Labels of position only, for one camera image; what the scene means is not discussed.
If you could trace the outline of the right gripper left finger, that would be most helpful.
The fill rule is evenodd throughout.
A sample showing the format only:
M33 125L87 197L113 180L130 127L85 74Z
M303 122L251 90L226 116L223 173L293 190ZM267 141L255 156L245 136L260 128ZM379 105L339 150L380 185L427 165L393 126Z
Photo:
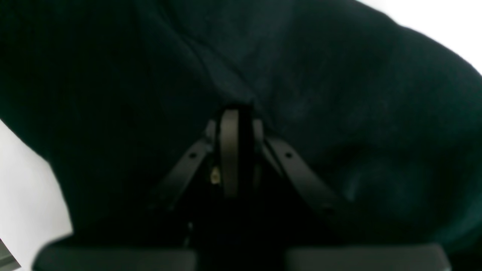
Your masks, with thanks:
M195 271L190 214L239 195L239 110L225 109L151 191L113 215L52 242L35 271Z

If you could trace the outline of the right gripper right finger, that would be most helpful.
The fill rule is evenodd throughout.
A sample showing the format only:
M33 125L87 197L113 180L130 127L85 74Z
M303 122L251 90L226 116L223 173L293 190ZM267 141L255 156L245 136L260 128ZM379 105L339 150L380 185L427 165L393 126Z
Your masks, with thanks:
M370 233L382 233L380 222L369 221L320 179L293 147L268 136L263 122L252 122L255 145L274 169L288 180L313 213L331 230L350 242ZM439 245L351 246L297 248L286 252L288 271L450 271Z

